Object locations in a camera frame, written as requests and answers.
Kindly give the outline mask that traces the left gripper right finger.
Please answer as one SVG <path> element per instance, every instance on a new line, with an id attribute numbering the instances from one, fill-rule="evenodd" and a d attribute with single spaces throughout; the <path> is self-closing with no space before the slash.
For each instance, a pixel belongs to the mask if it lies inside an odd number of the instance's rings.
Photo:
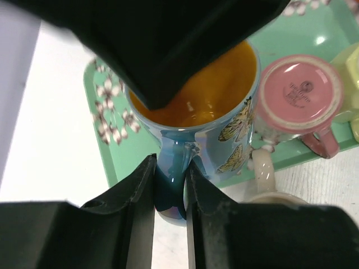
<path id="1" fill-rule="evenodd" d="M 340 208 L 237 203 L 186 172 L 190 268 L 357 268 L 358 227 Z"/>

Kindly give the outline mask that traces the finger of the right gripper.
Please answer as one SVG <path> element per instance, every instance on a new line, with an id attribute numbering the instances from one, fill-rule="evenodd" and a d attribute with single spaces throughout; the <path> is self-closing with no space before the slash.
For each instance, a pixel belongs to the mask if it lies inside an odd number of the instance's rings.
<path id="1" fill-rule="evenodd" d="M 71 0 L 13 4 L 65 28 L 151 110 L 196 72 L 277 18 L 287 1 Z"/>

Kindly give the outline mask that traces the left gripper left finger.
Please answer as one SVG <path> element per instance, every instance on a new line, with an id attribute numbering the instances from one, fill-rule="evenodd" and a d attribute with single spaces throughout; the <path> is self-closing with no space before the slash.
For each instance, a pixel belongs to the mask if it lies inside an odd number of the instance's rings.
<path id="1" fill-rule="evenodd" d="M 1 204 L 2 268 L 150 268 L 156 156 L 77 207 L 65 201 Z"/>

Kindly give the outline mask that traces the beige patterned mug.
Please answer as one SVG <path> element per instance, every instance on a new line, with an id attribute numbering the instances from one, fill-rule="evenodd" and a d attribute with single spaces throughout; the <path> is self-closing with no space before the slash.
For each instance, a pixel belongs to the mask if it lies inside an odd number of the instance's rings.
<path id="1" fill-rule="evenodd" d="M 248 198 L 249 203 L 279 204 L 289 207 L 306 205 L 304 200 L 283 192 L 276 187 L 275 172 L 270 153 L 264 149 L 252 152 L 256 193 Z"/>

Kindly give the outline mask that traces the blue glazed mug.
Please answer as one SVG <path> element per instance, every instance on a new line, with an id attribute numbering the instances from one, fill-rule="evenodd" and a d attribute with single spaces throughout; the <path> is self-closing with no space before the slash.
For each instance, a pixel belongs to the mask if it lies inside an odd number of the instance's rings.
<path id="1" fill-rule="evenodd" d="M 186 170 L 212 183 L 238 175 L 251 150 L 261 64 L 243 41 L 192 76 L 163 109 L 149 110 L 125 90 L 135 117 L 157 140 L 154 204 L 162 218 L 186 219 Z"/>

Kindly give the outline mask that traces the pink mug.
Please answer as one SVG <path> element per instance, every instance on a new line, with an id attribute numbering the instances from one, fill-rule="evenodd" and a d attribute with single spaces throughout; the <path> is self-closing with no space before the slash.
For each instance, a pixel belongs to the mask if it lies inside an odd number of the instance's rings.
<path id="1" fill-rule="evenodd" d="M 325 159 L 339 152 L 331 123 L 342 106 L 340 75 L 325 60 L 295 54 L 268 65 L 257 92 L 255 132 L 275 145 L 299 138 Z"/>

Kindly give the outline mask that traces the pale yellow faceted mug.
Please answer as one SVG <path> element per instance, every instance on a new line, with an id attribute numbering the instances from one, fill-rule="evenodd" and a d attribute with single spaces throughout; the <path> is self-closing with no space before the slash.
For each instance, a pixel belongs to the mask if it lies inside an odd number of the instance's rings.
<path id="1" fill-rule="evenodd" d="M 334 121 L 352 121 L 358 118 L 358 43 L 341 51 L 331 64 L 339 73 L 344 86 L 343 104 Z"/>

